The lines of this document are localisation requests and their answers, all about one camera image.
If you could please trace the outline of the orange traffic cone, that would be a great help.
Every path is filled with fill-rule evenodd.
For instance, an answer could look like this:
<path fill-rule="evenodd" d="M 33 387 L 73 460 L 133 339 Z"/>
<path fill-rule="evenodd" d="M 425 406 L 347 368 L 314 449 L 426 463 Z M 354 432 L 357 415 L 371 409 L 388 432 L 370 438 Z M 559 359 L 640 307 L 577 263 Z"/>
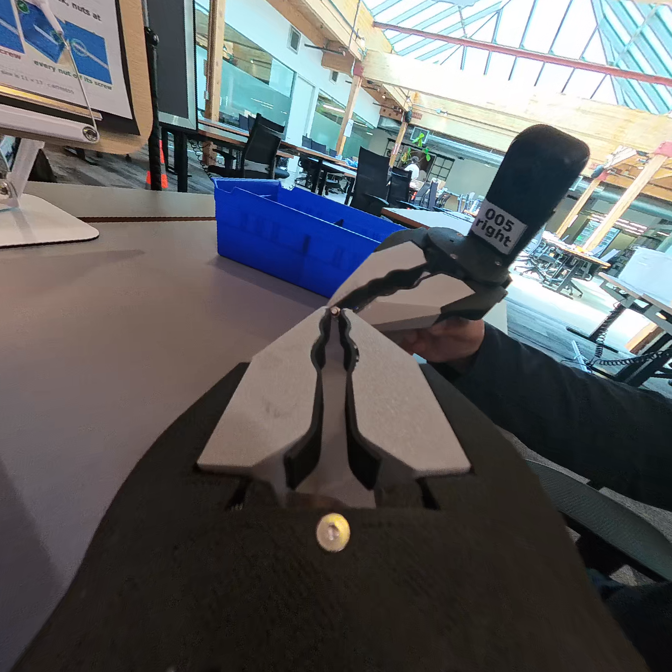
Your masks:
<path fill-rule="evenodd" d="M 165 157 L 164 157 L 164 151 L 163 151 L 163 144 L 162 141 L 159 140 L 158 143 L 159 147 L 159 158 L 160 158 L 160 169 L 161 169 L 161 187 L 160 189 L 169 189 L 169 180 L 167 178 L 167 173 L 166 173 L 166 164 L 165 164 Z M 158 173 L 156 173 L 155 169 L 158 169 L 159 164 L 157 162 L 152 162 L 151 160 L 149 161 L 148 164 L 148 171 L 147 171 L 147 176 L 145 180 L 145 189 L 146 190 L 158 190 L 159 188 L 153 187 L 153 177 L 156 177 Z"/>

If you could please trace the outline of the long wooden office table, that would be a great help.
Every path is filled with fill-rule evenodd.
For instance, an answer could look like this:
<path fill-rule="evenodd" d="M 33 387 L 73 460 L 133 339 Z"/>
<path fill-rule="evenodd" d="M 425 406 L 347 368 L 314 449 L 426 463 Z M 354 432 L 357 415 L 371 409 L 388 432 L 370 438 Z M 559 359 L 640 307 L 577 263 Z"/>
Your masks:
<path fill-rule="evenodd" d="M 161 134 L 162 136 L 172 135 L 172 172 L 177 178 L 177 190 L 187 192 L 189 190 L 189 151 L 194 153 L 205 172 L 206 167 L 212 164 L 236 167 L 249 132 L 228 124 L 199 120 L 196 131 L 161 123 Z M 281 140 L 277 159 L 297 158 L 300 151 L 301 147 Z"/>

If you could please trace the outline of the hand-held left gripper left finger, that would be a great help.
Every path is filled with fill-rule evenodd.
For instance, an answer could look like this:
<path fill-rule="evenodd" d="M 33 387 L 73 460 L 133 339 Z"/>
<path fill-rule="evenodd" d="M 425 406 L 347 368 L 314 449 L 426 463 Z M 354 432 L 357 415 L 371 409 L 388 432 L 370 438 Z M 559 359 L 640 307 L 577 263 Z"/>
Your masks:
<path fill-rule="evenodd" d="M 251 360 L 197 459 L 201 471 L 295 490 L 315 470 L 331 318 L 319 308 Z"/>

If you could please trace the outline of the printed instruction sheet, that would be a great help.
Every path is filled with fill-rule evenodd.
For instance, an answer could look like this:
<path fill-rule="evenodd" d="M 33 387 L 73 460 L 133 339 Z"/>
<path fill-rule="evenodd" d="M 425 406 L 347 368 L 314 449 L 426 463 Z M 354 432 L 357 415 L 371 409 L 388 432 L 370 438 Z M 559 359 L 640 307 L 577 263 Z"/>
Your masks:
<path fill-rule="evenodd" d="M 119 1 L 2 1 L 1 92 L 132 120 Z"/>

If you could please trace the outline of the black pole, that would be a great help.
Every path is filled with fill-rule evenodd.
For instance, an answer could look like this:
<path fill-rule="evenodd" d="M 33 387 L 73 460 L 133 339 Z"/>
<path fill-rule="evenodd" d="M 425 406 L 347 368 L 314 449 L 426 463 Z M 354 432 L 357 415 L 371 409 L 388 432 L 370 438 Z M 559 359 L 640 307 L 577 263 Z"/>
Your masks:
<path fill-rule="evenodd" d="M 149 188 L 152 191 L 162 191 L 164 177 L 162 169 L 161 126 L 159 122 L 157 77 L 156 77 L 156 49 L 159 39 L 151 27 L 145 26 L 145 46 L 148 63 L 148 81 L 150 91 L 150 105 L 152 112 L 152 128 L 148 136 L 148 174 Z"/>

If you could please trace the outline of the person's right forearm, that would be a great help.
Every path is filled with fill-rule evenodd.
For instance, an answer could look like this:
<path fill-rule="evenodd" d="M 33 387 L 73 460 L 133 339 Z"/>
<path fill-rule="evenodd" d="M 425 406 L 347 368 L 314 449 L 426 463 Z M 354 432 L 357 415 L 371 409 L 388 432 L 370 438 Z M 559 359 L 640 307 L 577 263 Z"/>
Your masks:
<path fill-rule="evenodd" d="M 464 371 L 431 365 L 533 452 L 671 511 L 671 399 L 568 367 L 490 325 Z"/>

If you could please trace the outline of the white height-adjustable table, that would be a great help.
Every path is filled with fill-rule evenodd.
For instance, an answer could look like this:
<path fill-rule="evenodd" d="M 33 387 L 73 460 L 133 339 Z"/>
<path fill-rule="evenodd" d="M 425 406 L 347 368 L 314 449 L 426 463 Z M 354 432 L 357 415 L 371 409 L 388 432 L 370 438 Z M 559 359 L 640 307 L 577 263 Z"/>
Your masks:
<path fill-rule="evenodd" d="M 590 333 L 568 327 L 567 331 L 595 346 L 591 356 L 585 357 L 576 341 L 572 341 L 574 362 L 584 372 L 597 374 L 631 387 L 659 380 L 671 385 L 671 302 L 644 290 L 600 273 L 600 288 L 615 299 L 608 315 Z M 635 313 L 646 320 L 627 344 L 618 349 L 606 343 L 609 330 L 626 313 Z"/>

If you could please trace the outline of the white document stand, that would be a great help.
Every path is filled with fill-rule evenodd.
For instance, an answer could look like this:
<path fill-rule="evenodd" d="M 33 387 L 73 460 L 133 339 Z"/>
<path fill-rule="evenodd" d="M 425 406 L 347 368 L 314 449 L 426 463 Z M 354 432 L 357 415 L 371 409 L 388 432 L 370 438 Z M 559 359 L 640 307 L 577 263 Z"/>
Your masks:
<path fill-rule="evenodd" d="M 1 84 L 1 247 L 28 247 L 90 241 L 99 232 L 46 200 L 25 195 L 29 174 L 45 140 L 85 145 L 99 142 L 98 115 L 89 105 L 72 46 L 49 1 L 35 1 L 49 27 L 47 36 L 71 60 L 82 105 Z"/>

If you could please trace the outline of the green hanging decoration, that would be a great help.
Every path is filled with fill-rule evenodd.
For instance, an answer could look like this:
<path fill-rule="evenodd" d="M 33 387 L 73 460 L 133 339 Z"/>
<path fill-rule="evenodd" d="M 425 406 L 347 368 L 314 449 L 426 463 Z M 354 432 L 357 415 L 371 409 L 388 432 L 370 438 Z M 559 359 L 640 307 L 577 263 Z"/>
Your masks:
<path fill-rule="evenodd" d="M 400 162 L 402 165 L 407 165 L 413 158 L 425 163 L 429 163 L 432 160 L 432 156 L 427 148 L 427 139 L 424 132 L 420 132 L 416 138 L 411 138 L 410 143 L 406 146 L 404 153 L 400 157 Z"/>

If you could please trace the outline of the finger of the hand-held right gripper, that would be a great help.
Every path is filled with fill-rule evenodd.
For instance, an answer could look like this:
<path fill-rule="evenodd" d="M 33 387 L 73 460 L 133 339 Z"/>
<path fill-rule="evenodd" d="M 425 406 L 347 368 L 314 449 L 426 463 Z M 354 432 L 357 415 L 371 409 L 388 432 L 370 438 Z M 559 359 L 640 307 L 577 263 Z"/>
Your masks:
<path fill-rule="evenodd" d="M 340 285 L 328 302 L 330 311 L 361 311 L 378 298 L 410 290 L 428 277 L 424 250 L 405 241 L 377 250 Z"/>
<path fill-rule="evenodd" d="M 353 327 L 381 332 L 431 326 L 445 307 L 475 295 L 464 280 L 428 272 L 390 272 L 362 290 L 365 297 L 353 309 Z"/>

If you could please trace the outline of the grey partition panel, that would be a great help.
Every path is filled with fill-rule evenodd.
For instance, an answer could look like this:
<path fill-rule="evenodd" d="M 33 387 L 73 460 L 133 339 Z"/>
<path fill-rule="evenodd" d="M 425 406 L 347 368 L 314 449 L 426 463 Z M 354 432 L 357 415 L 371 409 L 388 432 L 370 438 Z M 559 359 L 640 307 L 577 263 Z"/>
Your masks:
<path fill-rule="evenodd" d="M 196 38 L 193 1 L 146 1 L 156 47 L 159 121 L 197 130 Z"/>

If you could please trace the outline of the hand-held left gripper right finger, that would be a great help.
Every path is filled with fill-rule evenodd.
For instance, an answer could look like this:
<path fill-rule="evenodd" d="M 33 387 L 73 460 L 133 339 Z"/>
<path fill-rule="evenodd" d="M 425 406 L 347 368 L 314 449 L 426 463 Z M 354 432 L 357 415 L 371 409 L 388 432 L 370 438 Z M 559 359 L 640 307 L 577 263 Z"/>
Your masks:
<path fill-rule="evenodd" d="M 416 359 L 352 310 L 338 320 L 348 463 L 359 483 L 374 490 L 468 474 L 470 460 Z"/>

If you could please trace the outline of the grey desk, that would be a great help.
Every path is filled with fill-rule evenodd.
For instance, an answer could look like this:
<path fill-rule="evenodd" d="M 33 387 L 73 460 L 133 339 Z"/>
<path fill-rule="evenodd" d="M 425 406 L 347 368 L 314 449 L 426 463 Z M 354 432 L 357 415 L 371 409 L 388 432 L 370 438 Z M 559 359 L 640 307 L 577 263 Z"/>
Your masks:
<path fill-rule="evenodd" d="M 223 375 L 319 302 L 215 237 L 125 222 L 1 252 L 1 670 L 448 669 L 410 608 L 321 571 L 316 510 L 275 566 L 286 511 L 233 511 L 194 467 Z"/>

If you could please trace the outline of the blue plastic bin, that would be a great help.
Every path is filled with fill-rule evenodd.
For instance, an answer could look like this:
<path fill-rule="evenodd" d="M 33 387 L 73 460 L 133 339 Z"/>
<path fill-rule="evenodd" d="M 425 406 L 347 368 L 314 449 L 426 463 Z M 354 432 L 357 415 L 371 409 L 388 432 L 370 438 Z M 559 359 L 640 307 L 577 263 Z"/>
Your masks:
<path fill-rule="evenodd" d="M 278 180 L 212 178 L 220 256 L 331 297 L 405 227 Z"/>

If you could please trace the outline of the person's right hand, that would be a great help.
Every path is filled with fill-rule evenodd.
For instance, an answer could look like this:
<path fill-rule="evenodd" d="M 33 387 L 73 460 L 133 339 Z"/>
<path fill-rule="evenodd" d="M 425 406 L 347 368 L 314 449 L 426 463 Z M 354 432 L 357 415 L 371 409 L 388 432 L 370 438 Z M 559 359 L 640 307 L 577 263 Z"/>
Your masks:
<path fill-rule="evenodd" d="M 483 344 L 485 322 L 451 317 L 426 329 L 410 331 L 400 347 L 433 364 L 447 364 L 465 371 Z"/>

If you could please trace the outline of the black office chair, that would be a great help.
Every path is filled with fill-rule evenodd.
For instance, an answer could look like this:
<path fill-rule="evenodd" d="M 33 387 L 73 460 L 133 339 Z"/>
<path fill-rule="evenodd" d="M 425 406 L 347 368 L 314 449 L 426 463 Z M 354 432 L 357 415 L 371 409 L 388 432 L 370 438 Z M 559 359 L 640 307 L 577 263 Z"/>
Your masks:
<path fill-rule="evenodd" d="M 381 216 L 388 207 L 389 159 L 360 147 L 357 176 L 349 206 L 366 214 Z"/>
<path fill-rule="evenodd" d="M 278 151 L 284 127 L 257 113 L 248 123 L 248 139 L 240 152 L 236 167 L 211 164 L 209 175 L 231 179 L 284 180 L 290 173 L 285 167 L 277 168 Z"/>
<path fill-rule="evenodd" d="M 390 208 L 406 208 L 410 202 L 412 173 L 398 167 L 391 168 L 388 187 L 388 205 Z"/>

